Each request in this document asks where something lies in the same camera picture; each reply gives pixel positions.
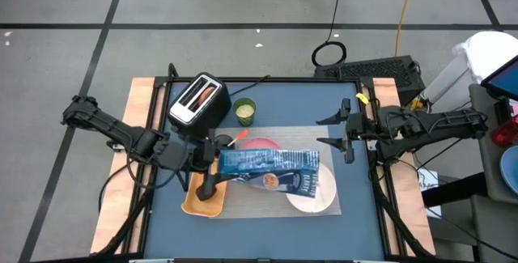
orange marker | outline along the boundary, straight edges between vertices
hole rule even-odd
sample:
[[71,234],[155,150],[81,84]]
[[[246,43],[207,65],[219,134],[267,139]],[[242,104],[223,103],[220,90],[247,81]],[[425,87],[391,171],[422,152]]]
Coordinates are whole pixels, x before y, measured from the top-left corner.
[[232,144],[233,144],[234,142],[239,141],[241,138],[246,138],[246,136],[248,136],[248,130],[247,130],[247,129],[243,130],[243,131],[241,132],[241,134],[238,134],[238,135],[237,135],[237,137],[236,137],[236,138],[234,138],[234,139],[232,140],[232,142],[230,142],[230,143],[228,144],[228,146],[232,146]]

food package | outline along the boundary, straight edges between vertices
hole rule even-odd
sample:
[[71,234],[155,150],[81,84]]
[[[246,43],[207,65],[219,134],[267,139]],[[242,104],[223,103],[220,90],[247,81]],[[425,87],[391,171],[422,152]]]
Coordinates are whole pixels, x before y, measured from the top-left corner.
[[319,152],[310,150],[221,151],[219,171],[247,185],[315,197],[319,162]]

paper plate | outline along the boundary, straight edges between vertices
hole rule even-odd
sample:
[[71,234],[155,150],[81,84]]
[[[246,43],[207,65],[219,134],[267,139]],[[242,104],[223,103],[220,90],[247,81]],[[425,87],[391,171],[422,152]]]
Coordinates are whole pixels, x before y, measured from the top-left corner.
[[322,163],[318,169],[318,185],[316,186],[315,198],[286,194],[294,207],[310,214],[319,213],[327,209],[336,195],[337,182],[334,179],[333,173]]
[[503,153],[500,173],[512,192],[518,194],[518,146],[512,146]]

green cup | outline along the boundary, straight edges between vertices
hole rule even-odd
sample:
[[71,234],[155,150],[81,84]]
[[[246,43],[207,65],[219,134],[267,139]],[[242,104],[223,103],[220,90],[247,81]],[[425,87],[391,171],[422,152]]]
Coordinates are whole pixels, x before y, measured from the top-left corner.
[[242,126],[250,126],[256,113],[256,104],[249,98],[240,98],[234,102],[234,113]]

white plate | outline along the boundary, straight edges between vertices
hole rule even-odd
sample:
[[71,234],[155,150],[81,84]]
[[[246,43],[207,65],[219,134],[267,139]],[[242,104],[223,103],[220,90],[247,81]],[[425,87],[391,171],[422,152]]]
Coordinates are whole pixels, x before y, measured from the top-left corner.
[[310,214],[327,209],[336,195],[337,182],[334,179],[333,173],[322,163],[318,169],[318,185],[316,185],[315,198],[286,194],[294,207]]

